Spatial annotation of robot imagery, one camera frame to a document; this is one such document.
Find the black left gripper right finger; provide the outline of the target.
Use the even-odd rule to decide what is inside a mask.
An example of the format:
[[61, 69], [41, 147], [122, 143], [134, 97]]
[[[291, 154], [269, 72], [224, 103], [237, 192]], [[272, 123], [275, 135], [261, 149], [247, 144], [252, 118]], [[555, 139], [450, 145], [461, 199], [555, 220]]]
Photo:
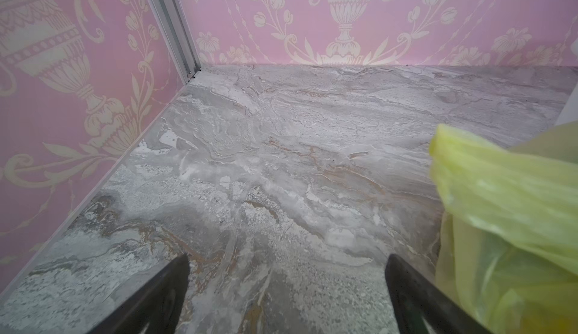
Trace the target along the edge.
[[388, 257], [385, 281], [401, 333], [489, 332], [397, 254]]

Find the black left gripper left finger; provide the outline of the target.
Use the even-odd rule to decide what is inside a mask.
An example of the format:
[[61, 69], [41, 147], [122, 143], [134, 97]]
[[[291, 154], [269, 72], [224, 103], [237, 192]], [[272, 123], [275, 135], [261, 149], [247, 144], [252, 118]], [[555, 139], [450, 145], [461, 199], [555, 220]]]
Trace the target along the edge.
[[188, 291], [190, 260], [172, 260], [91, 333], [174, 333]]

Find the yellow-green plastic bag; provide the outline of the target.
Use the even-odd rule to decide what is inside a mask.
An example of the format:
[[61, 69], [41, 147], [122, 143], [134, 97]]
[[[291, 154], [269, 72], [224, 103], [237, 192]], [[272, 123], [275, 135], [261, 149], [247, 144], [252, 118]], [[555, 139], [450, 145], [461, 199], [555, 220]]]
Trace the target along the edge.
[[577, 331], [577, 124], [504, 149], [437, 127], [436, 286], [493, 333]]

